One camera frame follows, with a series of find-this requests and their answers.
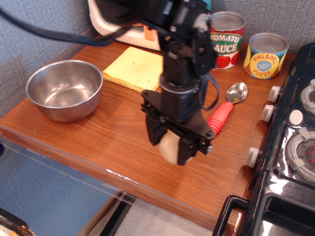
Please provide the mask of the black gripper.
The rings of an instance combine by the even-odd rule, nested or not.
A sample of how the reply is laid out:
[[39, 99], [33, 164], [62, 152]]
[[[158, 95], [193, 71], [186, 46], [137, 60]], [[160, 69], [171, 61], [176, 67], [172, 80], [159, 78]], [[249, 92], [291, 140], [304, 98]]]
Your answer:
[[184, 166], [197, 151], [212, 151], [214, 132], [202, 114], [208, 83], [197, 81], [187, 87], [161, 82], [162, 92], [143, 90], [142, 111], [146, 113], [148, 138], [153, 146], [160, 143], [167, 130], [181, 139], [177, 164]]

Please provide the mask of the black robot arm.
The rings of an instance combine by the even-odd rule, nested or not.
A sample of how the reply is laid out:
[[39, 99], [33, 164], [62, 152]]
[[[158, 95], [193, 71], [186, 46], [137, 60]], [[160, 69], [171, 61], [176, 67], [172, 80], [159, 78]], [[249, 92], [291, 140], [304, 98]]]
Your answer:
[[163, 56], [161, 92], [144, 90], [148, 137], [165, 160], [185, 165], [208, 154], [214, 131], [202, 112], [217, 53], [210, 39], [211, 13], [201, 0], [98, 0], [102, 17], [124, 28], [141, 23], [156, 30]]

